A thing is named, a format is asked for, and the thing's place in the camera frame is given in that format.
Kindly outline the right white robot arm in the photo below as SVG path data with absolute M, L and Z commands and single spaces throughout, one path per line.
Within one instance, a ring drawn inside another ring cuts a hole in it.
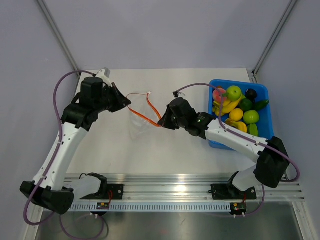
M 263 185 L 277 188 L 289 161 L 281 139 L 266 139 L 244 133 L 221 123 L 213 115 L 196 112 L 182 97 L 171 101 L 158 124 L 165 129 L 186 130 L 190 135 L 221 143 L 249 158 L 254 166 L 235 172 L 225 184 L 225 191 L 232 198 L 239 198 L 252 187 Z

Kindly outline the clear zip top bag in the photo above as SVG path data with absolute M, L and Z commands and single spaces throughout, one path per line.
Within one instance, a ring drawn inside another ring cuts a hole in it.
M 151 91 L 131 92 L 126 97 L 131 101 L 129 110 L 129 135 L 132 140 L 141 139 L 158 129 L 162 117 L 151 101 Z

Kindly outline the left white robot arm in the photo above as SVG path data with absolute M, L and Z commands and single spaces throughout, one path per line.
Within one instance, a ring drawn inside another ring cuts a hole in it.
M 107 76 L 85 78 L 71 104 L 58 118 L 57 143 L 32 181 L 23 181 L 20 192 L 28 202 L 59 215 L 65 214 L 74 200 L 89 195 L 96 199 L 108 196 L 108 179 L 97 173 L 74 181 L 65 187 L 64 181 L 80 143 L 85 138 L 99 114 L 122 110 L 131 104 Z

